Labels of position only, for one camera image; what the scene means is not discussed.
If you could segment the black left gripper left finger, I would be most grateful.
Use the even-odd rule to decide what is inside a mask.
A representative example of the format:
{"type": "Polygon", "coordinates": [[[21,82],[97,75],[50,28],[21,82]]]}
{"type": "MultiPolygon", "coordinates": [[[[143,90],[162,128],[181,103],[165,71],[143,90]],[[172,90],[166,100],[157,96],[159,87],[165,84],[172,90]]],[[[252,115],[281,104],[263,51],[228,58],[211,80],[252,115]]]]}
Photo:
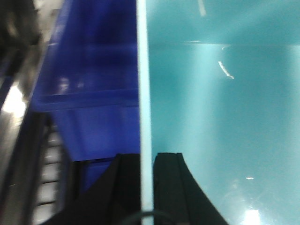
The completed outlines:
{"type": "Polygon", "coordinates": [[[141,210],[140,183],[140,155],[118,154],[96,182],[48,224],[117,225],[141,210]]]}

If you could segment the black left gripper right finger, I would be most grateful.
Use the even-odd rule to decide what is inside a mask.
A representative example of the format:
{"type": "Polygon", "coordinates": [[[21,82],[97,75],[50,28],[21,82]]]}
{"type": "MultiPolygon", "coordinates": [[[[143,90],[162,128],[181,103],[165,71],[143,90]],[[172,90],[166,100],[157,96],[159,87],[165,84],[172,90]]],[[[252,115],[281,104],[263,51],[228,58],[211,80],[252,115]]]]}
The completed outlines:
{"type": "Polygon", "coordinates": [[[158,153],[153,166],[156,225],[226,225],[181,153],[158,153]]]}

